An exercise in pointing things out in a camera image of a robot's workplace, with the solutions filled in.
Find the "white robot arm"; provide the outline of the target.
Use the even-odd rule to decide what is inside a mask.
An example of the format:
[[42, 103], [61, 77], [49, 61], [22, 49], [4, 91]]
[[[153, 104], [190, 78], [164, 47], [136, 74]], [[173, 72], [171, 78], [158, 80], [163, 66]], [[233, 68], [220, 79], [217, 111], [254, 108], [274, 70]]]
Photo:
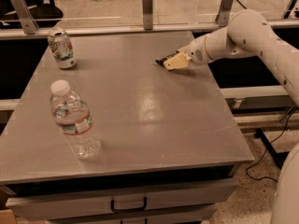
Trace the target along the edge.
[[[257, 56], [299, 105], [299, 50], [275, 34], [262, 14], [252, 9], [236, 13], [228, 25], [195, 38], [165, 57], [161, 66], [174, 70], [218, 59]], [[299, 144], [281, 169], [270, 224], [299, 224]]]

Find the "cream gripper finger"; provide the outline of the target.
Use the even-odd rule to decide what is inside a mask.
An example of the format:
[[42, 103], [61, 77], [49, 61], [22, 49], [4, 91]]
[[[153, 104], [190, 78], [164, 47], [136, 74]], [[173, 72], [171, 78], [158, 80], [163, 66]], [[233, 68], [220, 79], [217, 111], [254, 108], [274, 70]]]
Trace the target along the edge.
[[167, 58], [164, 61], [164, 68], [166, 70], [174, 70], [177, 68], [177, 58], [176, 57], [171, 57], [171, 58]]

